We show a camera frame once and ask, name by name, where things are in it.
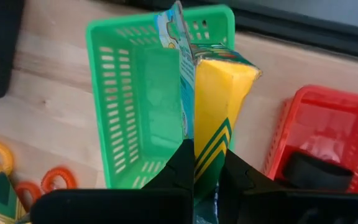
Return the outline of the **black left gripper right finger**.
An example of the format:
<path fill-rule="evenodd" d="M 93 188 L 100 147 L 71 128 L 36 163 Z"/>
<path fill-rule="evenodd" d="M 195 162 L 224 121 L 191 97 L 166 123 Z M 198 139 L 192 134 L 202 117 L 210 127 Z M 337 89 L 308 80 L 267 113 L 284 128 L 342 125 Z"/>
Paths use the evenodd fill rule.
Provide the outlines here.
<path fill-rule="evenodd" d="M 278 189 L 277 183 L 228 151 L 219 179 L 219 223 L 274 223 L 265 193 Z"/>

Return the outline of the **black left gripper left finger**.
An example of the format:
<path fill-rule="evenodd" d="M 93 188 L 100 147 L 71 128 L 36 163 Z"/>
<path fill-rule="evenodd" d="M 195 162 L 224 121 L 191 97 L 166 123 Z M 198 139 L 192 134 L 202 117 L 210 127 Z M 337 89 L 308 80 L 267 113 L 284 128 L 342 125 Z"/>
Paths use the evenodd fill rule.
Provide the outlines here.
<path fill-rule="evenodd" d="M 193 190 L 195 182 L 194 142 L 182 141 L 179 148 L 164 168 L 143 189 L 185 189 Z"/>

